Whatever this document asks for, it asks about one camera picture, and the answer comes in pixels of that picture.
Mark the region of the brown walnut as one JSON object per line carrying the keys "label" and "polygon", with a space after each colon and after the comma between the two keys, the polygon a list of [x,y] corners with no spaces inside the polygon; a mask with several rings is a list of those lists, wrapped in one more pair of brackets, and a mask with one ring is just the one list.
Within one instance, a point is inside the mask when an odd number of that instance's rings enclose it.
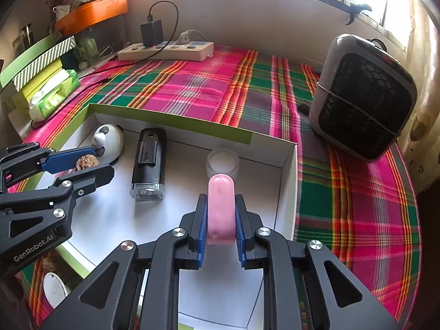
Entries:
{"label": "brown walnut", "polygon": [[61,275],[64,271],[64,260],[56,253],[46,255],[42,260],[43,272]]}
{"label": "brown walnut", "polygon": [[80,157],[76,164],[75,164],[75,170],[81,171],[87,168],[93,168],[95,166],[99,165],[99,161],[95,155],[87,154],[82,157]]}

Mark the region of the white lid green jar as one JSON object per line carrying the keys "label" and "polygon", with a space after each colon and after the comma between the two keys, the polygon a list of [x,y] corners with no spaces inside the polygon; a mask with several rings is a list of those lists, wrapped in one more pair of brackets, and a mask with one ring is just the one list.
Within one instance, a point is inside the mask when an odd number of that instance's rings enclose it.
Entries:
{"label": "white lid green jar", "polygon": [[56,308],[71,293],[70,288],[61,277],[53,272],[48,272],[43,278],[43,291],[48,304]]}

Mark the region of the white panda figure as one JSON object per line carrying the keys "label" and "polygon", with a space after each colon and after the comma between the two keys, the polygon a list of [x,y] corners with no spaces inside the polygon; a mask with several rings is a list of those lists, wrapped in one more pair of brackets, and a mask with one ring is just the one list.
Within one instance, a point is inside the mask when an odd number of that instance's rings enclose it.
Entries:
{"label": "white panda figure", "polygon": [[121,156],[124,145],[123,129],[118,125],[104,124],[92,137],[92,148],[100,163],[114,165]]}

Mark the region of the black bike light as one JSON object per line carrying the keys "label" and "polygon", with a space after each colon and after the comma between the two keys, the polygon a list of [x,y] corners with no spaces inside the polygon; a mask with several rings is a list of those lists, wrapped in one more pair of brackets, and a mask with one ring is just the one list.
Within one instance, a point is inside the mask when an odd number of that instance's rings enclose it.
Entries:
{"label": "black bike light", "polygon": [[133,166],[131,197],[139,201],[162,200],[165,194],[167,136],[163,129],[141,131]]}

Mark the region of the pink clip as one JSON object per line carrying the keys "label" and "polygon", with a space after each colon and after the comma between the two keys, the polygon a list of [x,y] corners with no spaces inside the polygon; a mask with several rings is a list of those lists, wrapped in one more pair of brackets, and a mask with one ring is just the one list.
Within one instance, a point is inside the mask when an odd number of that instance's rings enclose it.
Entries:
{"label": "pink clip", "polygon": [[208,183],[207,242],[233,244],[236,240],[234,181],[226,174],[216,174]]}

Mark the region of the green tissue pack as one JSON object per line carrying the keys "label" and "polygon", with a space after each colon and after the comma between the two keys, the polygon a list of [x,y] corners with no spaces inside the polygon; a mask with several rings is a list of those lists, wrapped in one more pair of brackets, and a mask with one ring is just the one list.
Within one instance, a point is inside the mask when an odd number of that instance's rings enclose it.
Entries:
{"label": "green tissue pack", "polygon": [[75,70],[59,70],[28,102],[31,120],[36,123],[45,121],[79,86],[80,81]]}

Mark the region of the striped white box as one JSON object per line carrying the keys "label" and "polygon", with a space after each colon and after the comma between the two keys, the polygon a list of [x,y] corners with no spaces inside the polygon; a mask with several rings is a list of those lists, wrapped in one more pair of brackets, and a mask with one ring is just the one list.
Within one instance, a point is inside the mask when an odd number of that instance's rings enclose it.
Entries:
{"label": "striped white box", "polygon": [[32,78],[39,74],[45,67],[54,62],[56,59],[71,51],[76,46],[73,36],[54,45],[45,51],[39,57],[31,61],[27,66],[22,68],[20,72],[13,78],[13,84],[16,91],[19,92]]}

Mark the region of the green flat lid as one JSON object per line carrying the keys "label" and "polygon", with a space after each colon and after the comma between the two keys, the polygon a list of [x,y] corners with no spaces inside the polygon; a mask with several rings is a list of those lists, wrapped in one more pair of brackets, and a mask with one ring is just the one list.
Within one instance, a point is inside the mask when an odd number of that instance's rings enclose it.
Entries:
{"label": "green flat lid", "polygon": [[41,39],[36,44],[15,58],[2,72],[1,72],[1,88],[4,88],[24,67],[30,62],[38,58],[41,54],[54,47],[56,40],[53,34]]}

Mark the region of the pink plaid bed cloth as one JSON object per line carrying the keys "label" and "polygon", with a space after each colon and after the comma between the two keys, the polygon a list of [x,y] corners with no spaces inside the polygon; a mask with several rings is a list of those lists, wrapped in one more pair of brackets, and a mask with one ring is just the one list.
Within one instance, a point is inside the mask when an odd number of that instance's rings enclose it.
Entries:
{"label": "pink plaid bed cloth", "polygon": [[310,66],[257,51],[216,45],[205,61],[112,59],[84,78],[56,116],[26,136],[50,146],[89,104],[109,104],[204,119],[298,145],[295,239],[318,239],[407,325],[421,270],[416,196],[400,149],[365,163],[314,134],[301,103],[318,76]]}

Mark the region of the green white cardboard box tray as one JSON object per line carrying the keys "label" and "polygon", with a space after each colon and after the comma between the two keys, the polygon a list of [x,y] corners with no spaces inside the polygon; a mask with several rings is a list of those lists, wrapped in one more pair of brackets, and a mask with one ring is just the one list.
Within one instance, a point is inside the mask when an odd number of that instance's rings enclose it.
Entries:
{"label": "green white cardboard box tray", "polygon": [[[178,319],[193,329],[261,329],[263,274],[240,265],[236,242],[216,236],[227,221],[221,204],[241,194],[263,225],[292,238],[298,195],[297,145],[282,139],[176,115],[92,104],[57,132],[56,150],[88,146],[105,124],[123,129],[125,145],[112,181],[77,201],[72,236],[59,254],[87,276],[121,242],[154,241],[176,228],[208,196],[208,238],[200,270],[180,274]],[[164,130],[167,137],[165,192],[160,200],[131,195],[133,164],[141,132]]]}

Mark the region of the orange shelf tray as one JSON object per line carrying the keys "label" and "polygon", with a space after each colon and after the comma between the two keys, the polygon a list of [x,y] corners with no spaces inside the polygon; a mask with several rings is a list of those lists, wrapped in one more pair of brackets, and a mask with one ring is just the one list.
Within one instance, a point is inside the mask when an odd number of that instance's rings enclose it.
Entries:
{"label": "orange shelf tray", "polygon": [[54,29],[70,37],[105,20],[128,12],[128,0],[95,0],[74,9],[59,21]]}

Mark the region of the black charger adapter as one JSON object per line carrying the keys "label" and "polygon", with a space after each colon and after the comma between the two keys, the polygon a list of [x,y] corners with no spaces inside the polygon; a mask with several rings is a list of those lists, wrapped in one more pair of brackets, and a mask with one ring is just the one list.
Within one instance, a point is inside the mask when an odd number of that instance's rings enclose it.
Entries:
{"label": "black charger adapter", "polygon": [[145,47],[154,47],[163,42],[163,25],[161,20],[155,20],[149,14],[147,22],[140,25],[142,44]]}

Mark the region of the white plug on strip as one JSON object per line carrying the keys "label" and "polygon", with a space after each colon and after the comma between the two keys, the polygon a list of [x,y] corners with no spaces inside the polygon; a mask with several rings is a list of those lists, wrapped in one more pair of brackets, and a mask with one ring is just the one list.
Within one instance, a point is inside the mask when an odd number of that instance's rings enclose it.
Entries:
{"label": "white plug on strip", "polygon": [[196,34],[197,36],[202,37],[205,41],[209,42],[209,39],[207,38],[207,36],[205,34],[201,33],[199,30],[188,29],[180,34],[179,38],[177,39],[176,44],[177,45],[189,44],[191,42],[191,36],[193,34]]}

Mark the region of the grey black fan heater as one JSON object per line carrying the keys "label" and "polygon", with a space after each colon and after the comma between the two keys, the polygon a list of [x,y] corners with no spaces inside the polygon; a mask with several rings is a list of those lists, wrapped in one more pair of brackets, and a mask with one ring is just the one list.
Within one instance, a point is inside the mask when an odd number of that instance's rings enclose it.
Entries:
{"label": "grey black fan heater", "polygon": [[322,66],[309,123],[328,142],[372,163],[399,137],[416,100],[413,77],[386,50],[341,34]]}

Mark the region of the black window latch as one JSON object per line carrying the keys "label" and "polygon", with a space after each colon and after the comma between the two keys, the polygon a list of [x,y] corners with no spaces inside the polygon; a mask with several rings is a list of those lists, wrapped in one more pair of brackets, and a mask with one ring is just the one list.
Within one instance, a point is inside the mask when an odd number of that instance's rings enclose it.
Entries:
{"label": "black window latch", "polygon": [[349,20],[345,25],[351,25],[354,20],[355,17],[357,15],[359,15],[361,12],[363,12],[364,10],[372,12],[372,7],[368,4],[353,4],[351,3],[348,9],[348,14],[349,14]]}

